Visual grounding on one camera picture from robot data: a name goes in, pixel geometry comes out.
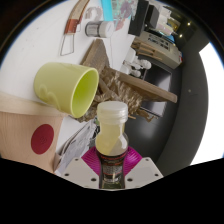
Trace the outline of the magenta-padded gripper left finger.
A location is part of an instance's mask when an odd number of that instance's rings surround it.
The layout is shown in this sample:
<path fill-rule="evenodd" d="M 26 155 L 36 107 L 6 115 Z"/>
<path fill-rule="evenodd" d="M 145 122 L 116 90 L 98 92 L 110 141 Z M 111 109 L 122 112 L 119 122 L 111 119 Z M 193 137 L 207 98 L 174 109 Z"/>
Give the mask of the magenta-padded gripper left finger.
<path fill-rule="evenodd" d="M 62 177 L 84 188 L 98 189 L 101 173 L 96 148 L 89 149 L 81 158 L 73 158 Z"/>

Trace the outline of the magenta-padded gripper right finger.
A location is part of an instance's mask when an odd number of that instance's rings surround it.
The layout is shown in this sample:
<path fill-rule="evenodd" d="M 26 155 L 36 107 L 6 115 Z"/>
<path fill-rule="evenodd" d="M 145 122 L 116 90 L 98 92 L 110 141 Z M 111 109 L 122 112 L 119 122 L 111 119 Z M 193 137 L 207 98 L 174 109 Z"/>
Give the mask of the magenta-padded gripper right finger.
<path fill-rule="evenodd" d="M 163 177 L 150 157 L 142 157 L 129 147 L 123 164 L 126 189 L 140 188 Z"/>

